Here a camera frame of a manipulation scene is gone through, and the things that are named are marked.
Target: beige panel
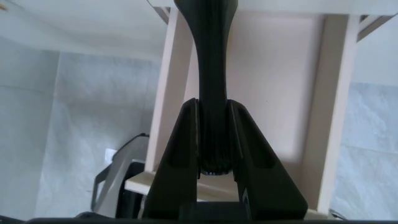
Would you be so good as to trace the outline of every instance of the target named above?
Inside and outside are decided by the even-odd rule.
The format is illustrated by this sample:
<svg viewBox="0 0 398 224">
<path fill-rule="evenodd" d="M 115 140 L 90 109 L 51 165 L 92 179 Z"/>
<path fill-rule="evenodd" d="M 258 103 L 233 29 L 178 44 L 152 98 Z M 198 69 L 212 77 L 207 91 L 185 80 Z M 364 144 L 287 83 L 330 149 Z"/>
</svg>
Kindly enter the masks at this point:
<svg viewBox="0 0 398 224">
<path fill-rule="evenodd" d="M 146 171 L 155 171 L 180 112 L 187 83 L 192 44 L 192 34 L 186 20 L 178 9 L 172 9 L 150 129 Z"/>
<path fill-rule="evenodd" d="M 296 184 L 322 20 L 320 16 L 238 11 L 228 42 L 228 98 L 249 110 Z M 186 100 L 199 93 L 197 56 L 192 55 Z"/>
<path fill-rule="evenodd" d="M 333 194 L 359 16 L 327 16 L 302 164 L 301 192 L 327 213 Z"/>
</svg>

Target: tiled floor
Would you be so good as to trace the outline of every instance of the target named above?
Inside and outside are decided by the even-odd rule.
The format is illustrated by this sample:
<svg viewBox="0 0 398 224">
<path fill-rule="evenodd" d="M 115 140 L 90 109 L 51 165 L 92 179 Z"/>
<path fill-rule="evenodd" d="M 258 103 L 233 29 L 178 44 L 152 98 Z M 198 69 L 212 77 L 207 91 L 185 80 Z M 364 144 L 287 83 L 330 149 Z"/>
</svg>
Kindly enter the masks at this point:
<svg viewBox="0 0 398 224">
<path fill-rule="evenodd" d="M 90 210 L 105 150 L 150 130 L 159 69 L 144 60 L 61 54 L 36 217 Z M 137 159 L 145 159 L 145 142 L 131 146 Z"/>
<path fill-rule="evenodd" d="M 89 211 L 105 150 L 150 131 L 160 62 L 0 49 L 0 215 Z M 129 147 L 145 159 L 147 139 Z"/>
<path fill-rule="evenodd" d="M 352 83 L 331 208 L 398 220 L 398 87 Z"/>
</svg>

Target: black object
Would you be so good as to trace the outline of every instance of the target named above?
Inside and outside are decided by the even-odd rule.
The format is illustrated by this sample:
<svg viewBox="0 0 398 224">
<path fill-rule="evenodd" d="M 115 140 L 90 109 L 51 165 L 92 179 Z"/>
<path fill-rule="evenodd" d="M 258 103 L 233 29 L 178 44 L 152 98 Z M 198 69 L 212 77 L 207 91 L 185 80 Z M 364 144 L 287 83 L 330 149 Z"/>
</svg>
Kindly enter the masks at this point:
<svg viewBox="0 0 398 224">
<path fill-rule="evenodd" d="M 145 164 L 140 162 L 133 162 L 130 164 L 124 176 L 122 186 L 120 187 L 116 218 L 138 218 L 143 195 L 124 189 L 124 183 L 131 177 L 143 172 L 144 168 Z"/>
<path fill-rule="evenodd" d="M 122 145 L 122 147 L 120 147 L 120 149 L 118 149 L 118 150 L 116 151 L 116 153 L 115 153 L 115 154 L 113 155 L 113 157 L 112 157 L 112 161 L 113 161 L 114 157 L 115 157 L 120 151 L 122 151 L 122 149 L 124 149 L 124 147 L 126 147 L 128 144 L 130 144 L 131 142 L 133 142 L 134 140 L 136 140 L 136 138 L 138 138 L 138 137 L 147 137 L 147 138 L 149 138 L 149 134 L 140 133 L 140 134 L 134 136 L 133 138 L 131 138 L 130 140 L 128 140 L 128 142 L 124 143 L 124 145 Z"/>
<path fill-rule="evenodd" d="M 247 220 L 302 220 L 308 208 L 304 197 L 247 109 L 226 99 L 226 43 L 238 1 L 175 3 L 197 46 L 200 99 L 182 106 L 149 190 L 144 217 L 186 220 L 187 210 L 181 208 L 189 207 L 195 214 L 192 210 L 206 206 L 196 203 L 200 173 L 232 170 Z"/>
<path fill-rule="evenodd" d="M 18 220 L 16 218 L 10 218 L 0 215 L 0 223 L 1 224 L 21 224 L 24 223 L 22 220 Z"/>
<path fill-rule="evenodd" d="M 111 165 L 107 166 L 102 170 L 94 180 L 93 195 L 91 197 L 91 209 L 93 210 L 96 203 L 98 186 L 100 183 L 106 180 Z M 132 162 L 123 178 L 123 183 L 119 189 L 118 206 L 116 208 L 116 218 L 137 218 L 139 210 L 141 208 L 142 194 L 131 192 L 124 189 L 124 183 L 126 180 L 140 174 L 144 171 L 145 164 L 141 162 Z"/>
<path fill-rule="evenodd" d="M 200 169 L 203 174 L 227 174 L 233 162 L 226 119 L 226 46 L 238 0 L 175 4 L 188 22 L 198 54 Z"/>
</svg>

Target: white wall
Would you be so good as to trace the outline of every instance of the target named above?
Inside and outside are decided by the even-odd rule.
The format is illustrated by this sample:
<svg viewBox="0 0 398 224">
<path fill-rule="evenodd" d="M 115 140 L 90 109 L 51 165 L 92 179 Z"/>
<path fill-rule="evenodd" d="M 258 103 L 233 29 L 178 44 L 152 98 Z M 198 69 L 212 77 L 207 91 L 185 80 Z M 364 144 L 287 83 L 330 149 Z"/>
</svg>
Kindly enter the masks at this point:
<svg viewBox="0 0 398 224">
<path fill-rule="evenodd" d="M 167 25 L 146 0 L 0 0 L 0 35 L 37 49 L 160 59 Z"/>
<path fill-rule="evenodd" d="M 398 86 L 398 16 L 358 43 L 352 82 Z"/>
<path fill-rule="evenodd" d="M 300 179 L 321 30 L 318 16 L 238 11 L 229 38 L 228 98 L 249 110 L 296 184 Z M 186 100 L 198 98 L 197 66 L 194 49 Z"/>
</svg>

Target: wooden frame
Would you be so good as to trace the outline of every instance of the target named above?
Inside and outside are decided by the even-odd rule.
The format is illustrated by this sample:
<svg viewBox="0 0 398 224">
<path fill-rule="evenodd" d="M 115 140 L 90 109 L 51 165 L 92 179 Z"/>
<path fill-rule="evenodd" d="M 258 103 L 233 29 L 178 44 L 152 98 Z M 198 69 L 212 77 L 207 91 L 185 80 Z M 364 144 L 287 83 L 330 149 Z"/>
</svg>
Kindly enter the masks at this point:
<svg viewBox="0 0 398 224">
<path fill-rule="evenodd" d="M 310 208 L 326 213 L 334 188 L 344 111 L 356 53 L 359 16 L 294 15 L 291 17 L 286 14 L 269 15 L 258 12 L 250 13 L 248 21 L 245 22 L 245 19 L 248 19 L 245 14 L 236 15 L 229 43 L 236 46 L 240 42 L 247 41 L 241 47 L 252 49 L 257 59 L 245 61 L 244 58 L 247 56 L 243 54 L 245 49 L 238 47 L 228 50 L 230 51 L 229 63 L 233 65 L 240 60 L 243 61 L 242 63 L 253 63 L 246 65 L 250 66 L 246 68 L 251 69 L 252 73 L 257 71 L 257 75 L 253 74 L 254 78 L 257 78 L 259 82 L 270 80 L 274 83 L 268 84 L 268 88 L 265 88 L 266 90 L 255 99 L 255 101 L 264 99 L 259 109 L 256 105 L 250 104 L 250 98 L 256 93 L 251 93 L 248 89 L 235 90 L 229 94 L 229 97 L 246 105 L 264 135 L 270 137 L 271 145 L 308 200 Z M 295 29 L 297 24 L 288 25 L 289 22 L 297 20 L 302 27 Z M 288 63 L 288 68 L 293 68 L 294 75 L 289 75 L 290 70 L 283 70 L 284 62 L 278 61 L 282 60 L 278 59 L 278 55 L 256 51 L 268 46 L 267 42 L 263 41 L 264 39 L 276 40 L 268 35 L 269 30 L 267 32 L 260 30 L 255 33 L 248 29 L 246 34 L 250 36 L 241 35 L 244 33 L 242 27 L 258 26 L 257 22 L 262 26 L 268 24 L 274 32 L 281 34 L 293 32 L 296 35 L 294 38 L 299 39 L 297 40 L 299 44 L 286 46 L 284 49 L 284 44 L 291 39 L 282 35 L 282 39 L 286 38 L 283 40 L 285 42 L 275 45 L 282 47 L 279 51 L 281 58 L 289 54 L 293 54 L 294 58 L 297 58 L 295 54 L 305 57 L 303 61 Z M 305 33 L 311 34 L 302 34 L 303 28 L 307 29 Z M 257 45 L 253 46 L 249 41 L 257 41 Z M 264 79 L 262 71 L 258 70 L 270 65 L 267 63 L 260 65 L 263 60 L 270 60 L 270 65 L 280 63 L 278 70 L 270 68 L 270 71 L 278 73 L 282 69 L 282 74 L 286 75 L 284 80 L 279 81 L 277 75 L 268 75 L 267 79 Z M 241 73 L 240 67 L 242 65 L 227 68 L 227 74 Z M 126 189 L 147 194 L 184 99 L 197 97 L 197 73 L 196 51 L 190 30 L 178 10 L 172 8 L 145 172 L 128 180 Z M 242 82 L 242 78 L 244 77 L 235 74 L 227 77 L 227 83 L 235 83 L 236 88 L 239 88 L 238 84 Z M 286 87 L 286 90 L 283 90 L 287 91 L 286 96 L 280 95 L 282 93 L 280 89 L 283 87 Z M 266 103 L 267 97 L 264 96 L 271 95 L 273 92 L 278 93 L 278 97 L 281 98 L 268 98 L 271 102 Z M 279 104 L 282 105 L 279 109 L 278 107 L 272 109 L 271 111 L 274 111 L 271 114 L 265 114 L 266 119 L 262 120 L 261 116 L 265 111 Z M 289 121 L 289 125 L 285 126 L 285 120 Z M 285 132 L 286 138 L 279 137 L 280 131 Z M 224 178 L 201 176 L 198 180 L 199 200 L 233 201 L 238 199 L 237 196 L 231 175 Z"/>
</svg>

